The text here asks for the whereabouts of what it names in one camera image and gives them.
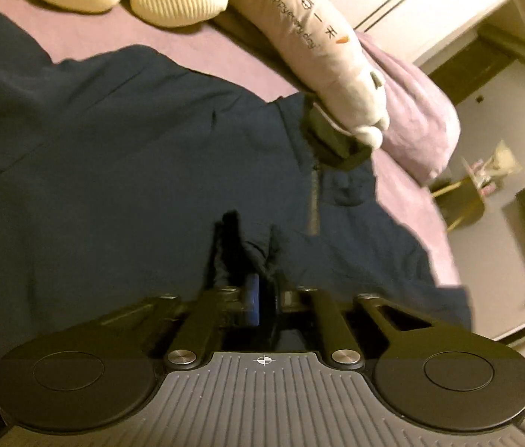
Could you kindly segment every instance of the gold zipper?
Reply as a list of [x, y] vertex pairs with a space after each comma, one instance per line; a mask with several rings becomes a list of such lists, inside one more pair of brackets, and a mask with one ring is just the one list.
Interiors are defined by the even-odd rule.
[[310, 216], [308, 221], [308, 234], [311, 236], [315, 236], [320, 233], [320, 211], [318, 209], [320, 198], [320, 180], [318, 176], [319, 171], [320, 165], [318, 165], [318, 162], [315, 162], [311, 174]]

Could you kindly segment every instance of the bed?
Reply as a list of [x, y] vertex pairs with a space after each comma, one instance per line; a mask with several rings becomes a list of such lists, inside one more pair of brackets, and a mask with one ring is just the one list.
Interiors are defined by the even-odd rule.
[[[79, 15], [40, 0], [0, 0], [0, 12], [34, 37], [54, 62], [143, 44], [184, 67], [243, 86], [266, 101], [298, 90], [297, 80], [284, 68], [209, 23], [176, 31], [155, 28], [133, 16], [125, 2], [102, 15]], [[379, 202], [423, 244], [437, 284], [459, 284], [446, 226], [430, 192], [419, 187], [383, 150], [372, 159]]]

